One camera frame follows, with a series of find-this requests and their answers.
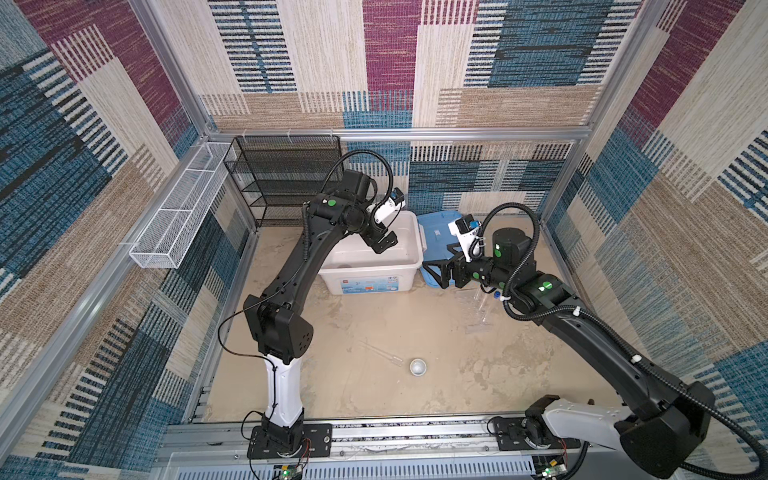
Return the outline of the small white ceramic crucible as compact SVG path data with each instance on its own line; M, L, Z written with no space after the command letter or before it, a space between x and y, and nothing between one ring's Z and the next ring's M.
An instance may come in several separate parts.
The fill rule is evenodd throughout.
M424 376L427 372L427 364L421 358L414 358L409 365L410 373L415 377Z

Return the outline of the clear plastic pipette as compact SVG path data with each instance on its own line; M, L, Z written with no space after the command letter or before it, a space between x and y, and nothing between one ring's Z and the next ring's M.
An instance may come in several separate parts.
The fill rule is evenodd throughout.
M366 350L380 356L381 358L387 360L388 362L392 363L393 365L397 367L403 367L404 366L404 360L400 358L397 355L391 354L383 349L380 349L374 345L369 344L368 342L361 342L361 346L365 348Z

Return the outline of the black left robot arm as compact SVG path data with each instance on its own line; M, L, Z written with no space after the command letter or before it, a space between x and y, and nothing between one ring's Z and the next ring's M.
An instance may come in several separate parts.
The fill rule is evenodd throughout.
M365 153L384 167L385 193L378 192L370 176L351 169L335 186L322 184L301 206L302 235L282 269L260 296L250 295L243 303L241 312L258 346L254 356L264 362L268 380L267 407L247 437L249 459L291 458L310 450L300 375L314 328L301 313L328 255L351 235L359 236L376 254L398 242L384 223L383 211L395 193L392 166L375 151Z

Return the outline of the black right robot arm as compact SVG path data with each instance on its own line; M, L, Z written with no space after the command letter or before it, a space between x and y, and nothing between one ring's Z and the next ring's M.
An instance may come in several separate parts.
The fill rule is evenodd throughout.
M668 479L685 470L709 479L732 473L701 467L689 456L704 442L711 421L741 439L757 458L742 479L767 476L767 450L736 421L715 407L713 392L664 370L590 311L561 279L537 269L534 253L541 226L527 206L507 202L483 221L464 215L448 225L456 242L447 259L426 261L426 272L446 289L470 282L494 296L513 320L531 322L562 340L616 391L618 415L594 405L542 397L525 413L528 440L547 446L552 438L574 438L584 449L600 445L623 452L647 474Z

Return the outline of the white plastic storage bin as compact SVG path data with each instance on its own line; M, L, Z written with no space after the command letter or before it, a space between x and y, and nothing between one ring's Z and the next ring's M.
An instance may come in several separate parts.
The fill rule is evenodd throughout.
M320 278L333 295L399 293L412 289L423 257L417 217L402 212L390 229L395 246L376 254L358 236L340 241L319 270Z

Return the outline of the blue plastic bin lid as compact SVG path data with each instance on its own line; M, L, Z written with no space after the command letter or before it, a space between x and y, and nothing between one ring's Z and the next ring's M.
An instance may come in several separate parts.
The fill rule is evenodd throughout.
M458 238L451 232L449 226L463 215L458 211L441 211L419 215L417 217L422 234L422 245L425 248L424 261L446 260L453 254L448 245L458 243Z

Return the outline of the clear plastic tube rack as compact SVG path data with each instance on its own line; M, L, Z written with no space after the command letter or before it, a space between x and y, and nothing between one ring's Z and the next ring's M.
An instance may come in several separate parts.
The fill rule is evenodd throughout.
M457 290L454 294L461 307L461 318L467 335L489 331L497 300L480 288Z

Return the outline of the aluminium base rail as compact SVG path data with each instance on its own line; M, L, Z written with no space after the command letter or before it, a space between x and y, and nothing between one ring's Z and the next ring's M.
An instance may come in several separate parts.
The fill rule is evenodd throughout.
M168 428L153 479L645 479L600 445L575 439L543 449L524 439L519 413L321 419L293 455L257 439L254 422Z

